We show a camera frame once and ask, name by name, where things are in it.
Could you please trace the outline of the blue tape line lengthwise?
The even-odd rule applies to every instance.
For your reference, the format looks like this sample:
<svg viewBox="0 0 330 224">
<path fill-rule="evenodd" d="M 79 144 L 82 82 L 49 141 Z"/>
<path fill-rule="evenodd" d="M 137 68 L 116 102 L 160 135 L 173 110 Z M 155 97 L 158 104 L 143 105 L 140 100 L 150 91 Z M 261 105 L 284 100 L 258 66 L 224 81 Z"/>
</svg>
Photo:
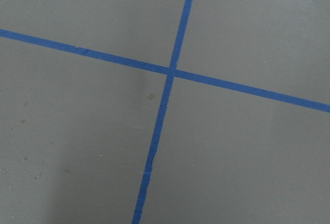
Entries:
<svg viewBox="0 0 330 224">
<path fill-rule="evenodd" d="M 148 150 L 147 158 L 146 158 L 146 163 L 143 171 L 143 175 L 141 178 L 141 184 L 139 188 L 139 193 L 137 196 L 137 201 L 133 213 L 133 217 L 131 222 L 133 224 L 138 224 L 141 220 L 142 217 L 142 212 L 144 208 L 144 204 L 146 201 L 146 196 L 147 196 L 147 190 L 150 184 L 150 180 L 152 177 L 152 172 L 153 172 L 153 165 L 154 165 L 154 158 L 157 154 L 158 150 L 158 145 L 160 141 L 160 136 L 163 128 L 163 123 L 164 119 L 166 116 L 166 112 L 168 109 L 168 103 L 170 99 L 170 94 L 174 82 L 174 77 L 175 77 L 175 72 L 177 69 L 177 64 L 179 61 L 185 33 L 186 33 L 186 28 L 189 20 L 189 15 L 191 11 L 191 6 L 192 6 L 193 0 L 185 0 L 184 5 L 183 5 L 183 10 L 182 14 L 180 17 L 180 22 L 176 34 L 176 39 L 175 43 L 173 46 L 173 52 L 171 55 L 171 60 L 169 64 L 169 69 L 166 75 L 166 81 L 164 84 L 162 96 L 161 96 L 161 101 L 160 105 L 158 108 L 158 113 L 157 113 L 157 118 L 153 130 L 153 135 L 150 143 L 150 147 Z"/>
</svg>

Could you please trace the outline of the blue tape line crosswise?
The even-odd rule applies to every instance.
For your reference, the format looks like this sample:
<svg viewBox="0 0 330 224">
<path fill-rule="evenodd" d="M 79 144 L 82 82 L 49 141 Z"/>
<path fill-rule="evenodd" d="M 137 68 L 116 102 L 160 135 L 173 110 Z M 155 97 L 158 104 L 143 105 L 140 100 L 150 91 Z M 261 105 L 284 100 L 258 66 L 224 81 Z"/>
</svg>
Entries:
<svg viewBox="0 0 330 224">
<path fill-rule="evenodd" d="M 25 43 L 29 43 L 29 44 L 33 44 L 33 45 L 37 45 L 37 46 L 42 46 L 42 47 L 46 47 L 49 49 L 63 51 L 63 52 L 71 53 L 71 54 L 90 57 L 93 59 L 116 63 L 116 64 L 132 67 L 132 68 L 136 68 L 136 69 L 142 69 L 145 71 L 160 73 L 160 74 L 164 74 L 164 75 L 167 75 L 171 70 L 174 70 L 174 68 L 172 66 L 169 66 L 169 67 L 160 66 L 160 65 L 153 64 L 153 63 L 138 61 L 138 60 L 134 60 L 134 59 L 126 58 L 126 57 L 121 57 L 121 56 L 117 56 L 117 55 L 112 55 L 112 54 L 108 54 L 108 53 L 104 53 L 104 52 L 95 51 L 92 49 L 83 48 L 83 47 L 76 47 L 76 46 L 69 45 L 66 43 L 61 43 L 61 42 L 43 39 L 43 38 L 39 38 L 39 37 L 34 37 L 34 36 L 26 35 L 26 34 L 16 33 L 16 32 L 4 30 L 4 29 L 1 29 L 1 37 L 15 40 L 15 41 L 25 42 Z M 192 82 L 198 82 L 198 83 L 202 83 L 205 85 L 216 86 L 216 87 L 220 87 L 220 88 L 224 88 L 224 89 L 228 89 L 228 90 L 232 90 L 232 91 L 236 91 L 236 92 L 254 95 L 257 97 L 261 97 L 261 98 L 266 98 L 266 99 L 270 99 L 270 100 L 275 100 L 275 101 L 279 101 L 279 102 L 284 102 L 284 103 L 293 104 L 296 106 L 306 107 L 306 108 L 329 113 L 329 105 L 325 104 L 325 103 L 321 103 L 321 102 L 298 98 L 298 97 L 294 97 L 294 96 L 283 94 L 283 93 L 278 93 L 278 92 L 274 92 L 274 91 L 270 91 L 270 90 L 247 86 L 247 85 L 234 83 L 234 82 L 230 82 L 230 81 L 225 81 L 222 79 L 204 76 L 204 75 L 187 72 L 187 71 L 182 71 L 182 70 L 178 70 L 178 69 L 174 70 L 174 76 L 177 78 L 186 79 L 186 80 L 192 81 Z"/>
</svg>

